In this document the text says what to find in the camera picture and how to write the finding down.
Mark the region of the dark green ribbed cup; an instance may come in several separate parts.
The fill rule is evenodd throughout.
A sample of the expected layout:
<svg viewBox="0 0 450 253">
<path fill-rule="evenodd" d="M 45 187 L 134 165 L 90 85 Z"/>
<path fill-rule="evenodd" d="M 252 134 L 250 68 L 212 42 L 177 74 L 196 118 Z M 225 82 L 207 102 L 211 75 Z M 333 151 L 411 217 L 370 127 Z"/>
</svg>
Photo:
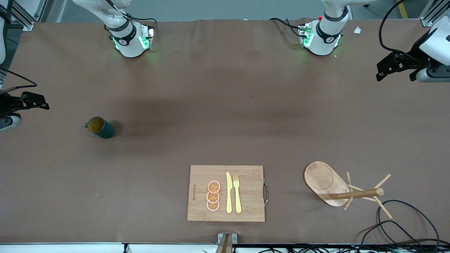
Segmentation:
<svg viewBox="0 0 450 253">
<path fill-rule="evenodd" d="M 96 116 L 88 120 L 84 127 L 92 134 L 102 138 L 109 139 L 115 134 L 114 126 L 100 116 Z"/>
</svg>

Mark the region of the wooden mug tree rack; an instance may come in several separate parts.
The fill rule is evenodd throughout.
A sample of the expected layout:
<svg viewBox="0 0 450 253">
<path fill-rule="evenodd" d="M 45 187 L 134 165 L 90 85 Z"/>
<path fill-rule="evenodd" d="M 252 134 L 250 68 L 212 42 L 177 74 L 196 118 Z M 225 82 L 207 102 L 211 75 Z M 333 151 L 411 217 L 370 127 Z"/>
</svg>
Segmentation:
<svg viewBox="0 0 450 253">
<path fill-rule="evenodd" d="M 311 162 L 303 171 L 306 186 L 325 204 L 332 207 L 343 207 L 346 211 L 354 200 L 366 200 L 376 203 L 389 219 L 393 219 L 393 216 L 379 197 L 385 194 L 381 186 L 391 176 L 391 174 L 387 174 L 375 186 L 363 189 L 353 184 L 349 172 L 346 172 L 346 177 L 343 178 L 326 162 Z"/>
</svg>

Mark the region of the brown table cover sheet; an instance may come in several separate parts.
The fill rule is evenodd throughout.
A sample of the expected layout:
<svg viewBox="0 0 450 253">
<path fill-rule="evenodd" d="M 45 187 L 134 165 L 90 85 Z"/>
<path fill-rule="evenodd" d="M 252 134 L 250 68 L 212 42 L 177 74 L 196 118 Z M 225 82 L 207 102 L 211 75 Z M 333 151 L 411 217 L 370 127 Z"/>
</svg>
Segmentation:
<svg viewBox="0 0 450 253">
<path fill-rule="evenodd" d="M 376 80 L 377 20 L 318 57 L 273 21 L 160 22 L 122 56 L 101 24 L 36 24 L 10 69 L 50 109 L 0 133 L 0 243 L 359 243 L 376 203 L 326 205 L 303 170 L 324 161 L 421 210 L 450 242 L 450 84 Z M 361 34 L 355 34 L 356 27 Z M 100 116 L 102 139 L 85 128 Z M 191 165 L 263 166 L 264 222 L 187 220 Z"/>
</svg>

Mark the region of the wooden cutting board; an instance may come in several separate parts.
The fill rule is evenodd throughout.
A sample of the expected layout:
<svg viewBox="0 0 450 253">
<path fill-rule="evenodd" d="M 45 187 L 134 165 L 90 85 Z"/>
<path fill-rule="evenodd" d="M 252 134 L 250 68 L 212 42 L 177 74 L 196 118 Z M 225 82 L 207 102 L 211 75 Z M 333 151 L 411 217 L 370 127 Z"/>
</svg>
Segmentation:
<svg viewBox="0 0 450 253">
<path fill-rule="evenodd" d="M 238 175 L 242 213 L 235 210 L 235 190 L 231 191 L 232 213 L 226 212 L 227 179 L 226 172 L 233 180 Z M 207 185 L 216 180 L 221 184 L 220 201 L 215 204 L 206 200 Z M 265 187 L 263 166 L 236 165 L 191 165 L 187 206 L 188 221 L 207 222 L 264 222 Z"/>
</svg>

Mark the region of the yellow plastic fork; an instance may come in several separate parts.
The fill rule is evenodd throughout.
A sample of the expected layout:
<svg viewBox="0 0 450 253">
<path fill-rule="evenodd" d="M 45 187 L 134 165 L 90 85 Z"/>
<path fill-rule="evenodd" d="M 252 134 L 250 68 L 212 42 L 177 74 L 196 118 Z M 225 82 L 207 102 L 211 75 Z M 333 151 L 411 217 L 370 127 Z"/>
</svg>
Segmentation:
<svg viewBox="0 0 450 253">
<path fill-rule="evenodd" d="M 241 214 L 242 213 L 242 205 L 241 205 L 241 200 L 240 200 L 239 186 L 240 186 L 240 181 L 239 181 L 238 175 L 234 175 L 233 176 L 233 187 L 235 190 L 235 210 L 236 210 L 236 213 Z"/>
</svg>

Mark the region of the yellow plastic knife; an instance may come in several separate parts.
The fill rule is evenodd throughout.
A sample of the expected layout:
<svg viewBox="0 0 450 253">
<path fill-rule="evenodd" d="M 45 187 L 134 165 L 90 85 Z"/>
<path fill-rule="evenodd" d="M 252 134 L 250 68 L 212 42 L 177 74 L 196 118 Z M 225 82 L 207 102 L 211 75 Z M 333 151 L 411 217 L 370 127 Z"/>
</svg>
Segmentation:
<svg viewBox="0 0 450 253">
<path fill-rule="evenodd" d="M 227 179 L 227 201 L 226 201 L 226 212 L 232 213 L 232 197 L 231 197 L 231 191 L 233 189 L 233 181 L 231 179 L 231 175 L 229 172 L 226 172 L 226 179 Z"/>
</svg>

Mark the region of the aluminium frame profile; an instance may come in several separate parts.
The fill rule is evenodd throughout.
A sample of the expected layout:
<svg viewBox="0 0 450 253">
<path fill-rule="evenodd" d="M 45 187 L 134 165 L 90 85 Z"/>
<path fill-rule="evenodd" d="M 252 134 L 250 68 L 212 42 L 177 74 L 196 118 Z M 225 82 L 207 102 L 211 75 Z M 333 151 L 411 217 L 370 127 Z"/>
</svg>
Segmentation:
<svg viewBox="0 0 450 253">
<path fill-rule="evenodd" d="M 448 4 L 448 0 L 428 0 L 423 11 L 419 15 L 419 19 L 423 27 L 430 27 L 433 25 Z"/>
<path fill-rule="evenodd" d="M 31 31 L 34 23 L 45 22 L 57 0 L 11 0 L 10 28 Z"/>
</svg>

